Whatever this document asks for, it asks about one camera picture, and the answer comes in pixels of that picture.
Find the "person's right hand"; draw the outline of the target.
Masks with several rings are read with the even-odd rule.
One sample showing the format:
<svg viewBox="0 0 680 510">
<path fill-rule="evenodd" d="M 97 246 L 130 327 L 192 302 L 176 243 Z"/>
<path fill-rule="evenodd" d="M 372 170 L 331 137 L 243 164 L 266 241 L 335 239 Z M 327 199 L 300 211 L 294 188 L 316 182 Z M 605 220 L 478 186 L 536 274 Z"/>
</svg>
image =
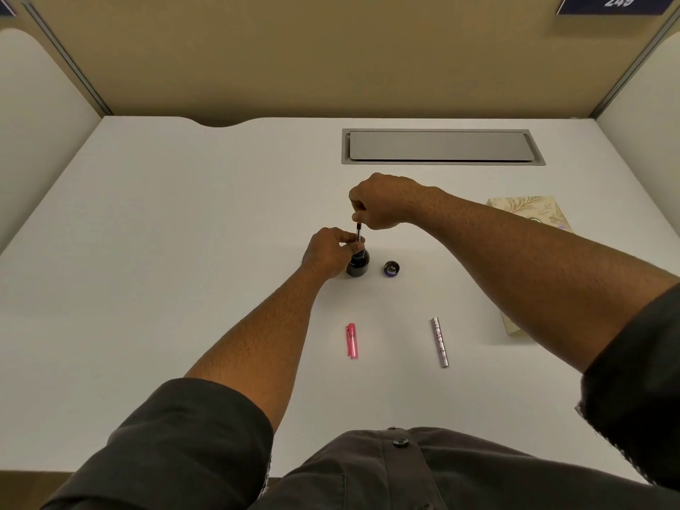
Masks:
<svg viewBox="0 0 680 510">
<path fill-rule="evenodd" d="M 430 214 L 432 204 L 441 193 L 439 188 L 423 186 L 408 177 L 375 172 L 355 187 L 371 187 L 378 203 L 378 230 L 394 228 L 402 223 L 419 226 Z"/>
</svg>

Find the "person's left hand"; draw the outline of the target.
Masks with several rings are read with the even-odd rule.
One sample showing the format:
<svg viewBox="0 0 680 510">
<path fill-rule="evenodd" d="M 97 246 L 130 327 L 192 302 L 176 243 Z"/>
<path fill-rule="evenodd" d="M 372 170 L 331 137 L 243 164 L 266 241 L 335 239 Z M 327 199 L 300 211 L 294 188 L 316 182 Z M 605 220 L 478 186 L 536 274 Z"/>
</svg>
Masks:
<svg viewBox="0 0 680 510">
<path fill-rule="evenodd" d="M 334 240 L 334 228 L 321 228 L 312 236 L 300 269 L 326 282 L 344 271 L 351 257 L 339 251 L 339 245 Z"/>
</svg>

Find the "dark glass ink bottle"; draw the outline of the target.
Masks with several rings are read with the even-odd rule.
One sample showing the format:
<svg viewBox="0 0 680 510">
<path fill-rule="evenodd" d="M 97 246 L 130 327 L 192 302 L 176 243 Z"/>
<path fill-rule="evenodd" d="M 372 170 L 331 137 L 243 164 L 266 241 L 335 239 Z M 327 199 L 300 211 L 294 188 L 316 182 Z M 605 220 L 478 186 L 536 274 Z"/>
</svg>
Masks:
<svg viewBox="0 0 680 510">
<path fill-rule="evenodd" d="M 361 277 L 367 272 L 369 263 L 370 254 L 366 249 L 363 249 L 352 255 L 345 272 L 351 277 Z"/>
</svg>

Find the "person's right forearm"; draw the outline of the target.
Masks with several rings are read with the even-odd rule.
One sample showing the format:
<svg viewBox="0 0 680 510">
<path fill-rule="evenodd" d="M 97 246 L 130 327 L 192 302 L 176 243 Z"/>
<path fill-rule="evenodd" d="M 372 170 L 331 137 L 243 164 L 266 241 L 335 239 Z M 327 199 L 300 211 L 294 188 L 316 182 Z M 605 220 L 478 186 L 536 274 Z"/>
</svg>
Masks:
<svg viewBox="0 0 680 510">
<path fill-rule="evenodd" d="M 680 277 L 616 249 L 434 187 L 408 216 L 458 259 L 536 342 L 584 373 L 624 326 Z"/>
</svg>

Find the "person's left forearm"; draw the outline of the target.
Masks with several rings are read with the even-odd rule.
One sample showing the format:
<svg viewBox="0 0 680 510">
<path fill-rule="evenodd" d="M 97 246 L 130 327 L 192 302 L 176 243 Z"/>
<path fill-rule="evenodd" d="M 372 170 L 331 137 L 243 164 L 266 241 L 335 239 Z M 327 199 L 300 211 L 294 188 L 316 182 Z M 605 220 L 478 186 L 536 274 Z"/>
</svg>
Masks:
<svg viewBox="0 0 680 510">
<path fill-rule="evenodd" d="M 293 393 L 313 304 L 332 276 L 320 263 L 301 265 L 206 351 L 185 377 L 242 394 L 277 431 Z"/>
</svg>

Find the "silver pink pen barrel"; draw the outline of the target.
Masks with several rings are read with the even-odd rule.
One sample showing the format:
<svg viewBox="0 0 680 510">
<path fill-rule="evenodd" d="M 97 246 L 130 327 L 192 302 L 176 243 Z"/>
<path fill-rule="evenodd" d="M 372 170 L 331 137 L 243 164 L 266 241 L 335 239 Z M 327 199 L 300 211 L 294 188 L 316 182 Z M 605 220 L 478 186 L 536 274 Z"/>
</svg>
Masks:
<svg viewBox="0 0 680 510">
<path fill-rule="evenodd" d="M 437 357 L 441 368 L 449 367 L 449 360 L 447 357 L 446 344 L 443 339 L 443 333 L 441 330 L 441 324 L 438 317 L 433 317 L 430 320 L 433 339 L 435 340 L 435 347 L 437 350 Z"/>
</svg>

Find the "beige floral patterned box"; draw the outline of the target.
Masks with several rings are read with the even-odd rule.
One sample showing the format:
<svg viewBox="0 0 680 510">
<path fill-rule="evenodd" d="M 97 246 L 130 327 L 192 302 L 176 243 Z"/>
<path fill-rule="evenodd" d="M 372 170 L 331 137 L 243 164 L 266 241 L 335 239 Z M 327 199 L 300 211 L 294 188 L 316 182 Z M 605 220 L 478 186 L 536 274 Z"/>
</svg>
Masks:
<svg viewBox="0 0 680 510">
<path fill-rule="evenodd" d="M 553 196 L 490 198 L 487 206 L 570 233 L 573 229 Z"/>
</svg>

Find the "dark grey shirt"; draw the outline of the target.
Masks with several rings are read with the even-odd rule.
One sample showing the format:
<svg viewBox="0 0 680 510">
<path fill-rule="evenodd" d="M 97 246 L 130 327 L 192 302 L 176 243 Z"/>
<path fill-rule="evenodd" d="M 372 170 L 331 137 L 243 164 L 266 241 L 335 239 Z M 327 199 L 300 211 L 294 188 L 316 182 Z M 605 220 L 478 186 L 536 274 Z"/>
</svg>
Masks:
<svg viewBox="0 0 680 510">
<path fill-rule="evenodd" d="M 174 379 L 42 510 L 680 510 L 680 284 L 586 370 L 579 412 L 650 485 L 447 429 L 390 428 L 339 435 L 263 491 L 262 411 Z"/>
</svg>

